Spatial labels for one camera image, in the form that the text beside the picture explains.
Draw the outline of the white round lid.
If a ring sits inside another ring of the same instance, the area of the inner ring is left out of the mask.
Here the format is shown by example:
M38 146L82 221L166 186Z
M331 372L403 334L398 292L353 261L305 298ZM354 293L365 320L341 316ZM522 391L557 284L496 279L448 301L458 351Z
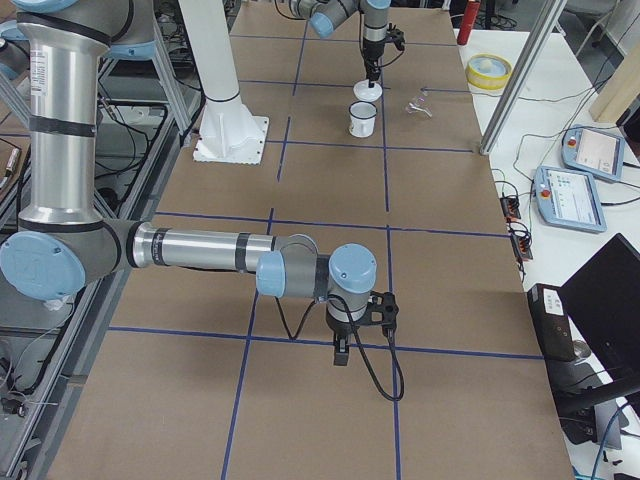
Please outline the white round lid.
M383 88L379 83L365 79L354 84L353 93L359 101L373 103L382 96Z

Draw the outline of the clear plastic funnel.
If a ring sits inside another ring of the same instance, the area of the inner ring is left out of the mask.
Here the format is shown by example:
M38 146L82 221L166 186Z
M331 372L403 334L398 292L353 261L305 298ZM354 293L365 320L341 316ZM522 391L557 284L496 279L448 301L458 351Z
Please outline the clear plastic funnel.
M433 113L431 112L431 110L427 105L427 98L428 98L428 94L424 92L415 95L407 103L405 107L405 111L408 114L421 114L421 115L424 115L426 118L432 118Z

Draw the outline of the white enamel cup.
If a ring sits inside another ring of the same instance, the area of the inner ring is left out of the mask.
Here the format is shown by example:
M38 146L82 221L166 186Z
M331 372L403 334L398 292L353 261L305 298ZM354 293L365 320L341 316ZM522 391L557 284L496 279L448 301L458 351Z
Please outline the white enamel cup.
M356 138L370 137L375 128L377 107L366 101L357 101L349 106L349 133Z

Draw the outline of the yellow tape roll with dish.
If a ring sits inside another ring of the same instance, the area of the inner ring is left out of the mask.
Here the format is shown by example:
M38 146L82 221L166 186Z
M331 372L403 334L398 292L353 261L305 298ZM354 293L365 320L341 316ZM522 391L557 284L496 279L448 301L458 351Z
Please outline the yellow tape roll with dish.
M506 86L510 79L512 66L500 56L477 54L468 60L465 74L468 83L476 88L500 90Z

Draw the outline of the red bottle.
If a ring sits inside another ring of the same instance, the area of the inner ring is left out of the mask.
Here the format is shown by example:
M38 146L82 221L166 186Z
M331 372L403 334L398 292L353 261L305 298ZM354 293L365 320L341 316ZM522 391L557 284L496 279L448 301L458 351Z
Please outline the red bottle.
M459 32L456 38L459 46L468 43L471 31L474 28L475 21L481 6L479 0L468 0L459 26Z

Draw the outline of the upper orange black connector box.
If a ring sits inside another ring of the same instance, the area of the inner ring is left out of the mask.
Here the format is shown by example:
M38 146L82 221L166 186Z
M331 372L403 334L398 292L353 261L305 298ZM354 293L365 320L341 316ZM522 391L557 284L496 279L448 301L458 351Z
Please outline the upper orange black connector box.
M500 197L500 205L506 221L510 222L521 219L518 195L502 195Z

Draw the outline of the lower orange black connector box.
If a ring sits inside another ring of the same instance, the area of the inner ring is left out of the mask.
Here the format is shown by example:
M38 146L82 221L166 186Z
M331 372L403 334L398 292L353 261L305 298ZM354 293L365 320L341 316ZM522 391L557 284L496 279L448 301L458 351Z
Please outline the lower orange black connector box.
M533 259L531 251L531 234L528 231L511 230L510 239L517 261L523 262Z

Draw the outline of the black box with label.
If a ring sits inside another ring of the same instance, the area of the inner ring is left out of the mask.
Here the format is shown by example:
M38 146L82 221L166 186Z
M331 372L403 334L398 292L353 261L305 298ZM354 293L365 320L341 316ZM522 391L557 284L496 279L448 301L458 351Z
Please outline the black box with label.
M543 357L565 363L577 361L569 317L560 299L559 288L534 284L527 292L527 299Z

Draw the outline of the teach pendant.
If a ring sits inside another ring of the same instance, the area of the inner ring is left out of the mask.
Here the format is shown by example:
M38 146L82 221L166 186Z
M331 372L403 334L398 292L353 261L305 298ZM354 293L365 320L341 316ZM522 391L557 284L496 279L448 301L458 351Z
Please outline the teach pendant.
M624 140L595 127L576 125L564 133L561 157L569 168L618 182L622 176Z
M607 230L592 174L542 165L536 169L533 185L547 224L592 233Z

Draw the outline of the far teach pendant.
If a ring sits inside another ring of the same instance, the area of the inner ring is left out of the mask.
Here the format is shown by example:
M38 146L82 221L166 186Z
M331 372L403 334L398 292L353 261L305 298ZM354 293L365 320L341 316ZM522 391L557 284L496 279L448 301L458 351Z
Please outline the far teach pendant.
M564 133L561 157L569 168L618 182L622 176L624 140L595 127L576 125Z

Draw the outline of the wooden plank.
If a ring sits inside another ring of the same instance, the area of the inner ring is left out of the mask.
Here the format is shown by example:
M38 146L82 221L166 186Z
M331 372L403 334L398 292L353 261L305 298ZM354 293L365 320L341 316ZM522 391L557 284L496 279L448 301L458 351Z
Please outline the wooden plank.
M594 121L616 123L639 95L640 46L636 44L625 57L589 112Z

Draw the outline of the black laptop screen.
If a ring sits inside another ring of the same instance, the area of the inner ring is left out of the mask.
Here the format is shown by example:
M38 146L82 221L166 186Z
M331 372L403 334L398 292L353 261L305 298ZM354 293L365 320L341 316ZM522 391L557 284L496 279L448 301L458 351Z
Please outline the black laptop screen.
M639 370L639 252L615 234L560 288L567 314L605 368Z

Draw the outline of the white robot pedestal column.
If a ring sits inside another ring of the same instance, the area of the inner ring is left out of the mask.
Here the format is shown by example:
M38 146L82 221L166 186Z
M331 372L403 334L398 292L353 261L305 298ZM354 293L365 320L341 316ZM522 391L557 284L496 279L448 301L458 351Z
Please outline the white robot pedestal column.
M193 158L257 165L269 119L252 115L242 101L223 2L179 5L206 100Z

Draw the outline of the aluminium frame post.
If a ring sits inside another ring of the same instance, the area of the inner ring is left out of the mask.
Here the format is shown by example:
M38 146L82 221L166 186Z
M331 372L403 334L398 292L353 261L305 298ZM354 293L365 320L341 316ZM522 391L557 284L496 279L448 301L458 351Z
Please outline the aluminium frame post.
M479 145L481 155L488 155L496 144L526 80L566 4L566 0L548 0L544 3L483 134Z

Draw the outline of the aluminium side frame rail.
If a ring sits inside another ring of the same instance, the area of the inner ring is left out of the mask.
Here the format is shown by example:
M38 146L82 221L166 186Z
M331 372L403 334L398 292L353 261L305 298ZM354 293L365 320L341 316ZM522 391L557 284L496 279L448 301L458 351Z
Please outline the aluminium side frame rail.
M148 220L186 140L165 102L115 100L101 113L97 211ZM41 479L79 401L129 272L108 275L50 310L1 283L1 476Z

